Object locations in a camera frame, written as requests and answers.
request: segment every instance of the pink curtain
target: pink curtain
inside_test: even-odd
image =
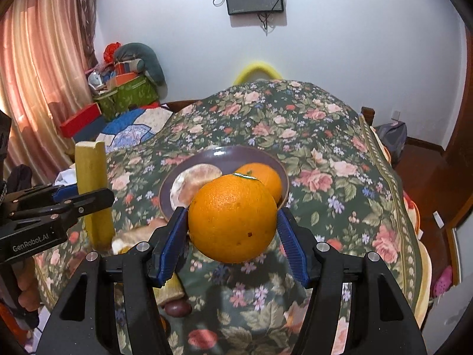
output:
[[[50,183],[72,162],[59,125],[91,102],[77,0],[15,0],[0,22],[0,108],[13,124],[4,177],[19,164]]]

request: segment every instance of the bed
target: bed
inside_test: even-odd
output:
[[[401,180],[363,117],[312,84],[273,80],[233,86],[185,107],[145,142],[111,152],[115,228],[129,230],[161,217],[158,193],[167,174],[201,149],[232,144],[263,149],[283,163],[290,180],[287,206],[318,240],[351,255],[377,251],[420,325],[430,260],[406,210]],[[78,223],[68,242],[36,257],[49,310],[90,250]],[[277,236],[263,255],[238,265],[214,262],[191,247],[178,275],[193,312],[184,319],[166,316],[174,355],[289,355],[310,295],[290,273]],[[341,292],[334,354],[344,348],[350,284]],[[120,347],[129,354],[119,286],[115,301]]]

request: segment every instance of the orange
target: orange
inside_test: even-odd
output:
[[[167,333],[167,329],[168,329],[168,327],[167,327],[167,321],[166,321],[166,319],[164,319],[164,317],[163,317],[162,315],[160,315],[159,317],[161,318],[161,324],[163,325],[164,332]]]
[[[270,166],[262,163],[250,163],[241,166],[236,170],[237,173],[243,175],[253,176],[257,178],[263,185],[268,188],[268,191],[278,203],[282,196],[282,182],[278,173]]]
[[[189,206],[189,236],[195,247],[222,263],[259,256],[276,233],[277,206],[257,179],[231,174],[204,185]]]

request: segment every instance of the red box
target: red box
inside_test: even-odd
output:
[[[62,135],[66,138],[71,138],[101,114],[97,103],[87,105],[59,126]]]
[[[116,73],[117,76],[124,75],[125,73],[129,73],[128,63],[117,63],[117,64],[115,64],[115,73]]]
[[[134,72],[125,73],[124,75],[113,76],[112,78],[110,78],[110,80],[107,81],[107,89],[111,91],[112,89],[123,85],[137,77],[138,75]]]

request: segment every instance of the clutter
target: clutter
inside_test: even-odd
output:
[[[129,63],[116,63],[115,64],[115,73],[117,76],[119,75],[124,75],[125,73],[130,73],[132,72],[129,69]]]
[[[103,117],[112,121],[130,108],[151,104],[158,99],[153,85],[143,75],[117,86],[94,100],[100,106]]]
[[[116,76],[113,76],[112,78],[110,78],[108,81],[107,81],[107,88],[108,90],[112,90],[120,85],[123,85],[131,80],[133,80],[134,78],[137,78],[138,75],[134,72],[130,72],[130,73],[123,73],[121,75],[117,74]]]
[[[102,76],[95,70],[89,75],[87,81],[94,89],[99,89],[103,85]]]
[[[156,53],[145,44],[132,42],[118,48],[114,53],[114,61],[122,62],[141,59],[144,63],[144,74],[154,85],[164,84],[164,73],[159,65]]]
[[[76,169],[69,168],[58,174],[54,185],[72,185],[77,183]]]
[[[59,126],[62,136],[72,138],[77,132],[87,124],[93,122],[100,115],[100,108],[96,103],[87,105]]]
[[[20,164],[19,166],[11,170],[10,176],[7,180],[7,193],[18,192],[33,185],[31,179],[33,177],[33,171],[30,167]]]
[[[105,48],[105,52],[103,52],[103,61],[105,61],[106,63],[113,63],[114,53],[121,46],[122,45],[119,42],[113,42],[111,44],[108,44]]]
[[[105,118],[97,103],[89,104],[62,123],[59,128],[65,138],[79,141],[94,140],[105,128]]]
[[[440,295],[446,293],[453,283],[453,268],[449,265],[444,269],[437,282],[434,285],[433,297],[438,298]]]
[[[376,134],[388,149],[392,165],[395,166],[401,159],[404,145],[407,140],[407,125],[404,122],[392,122],[375,127]]]

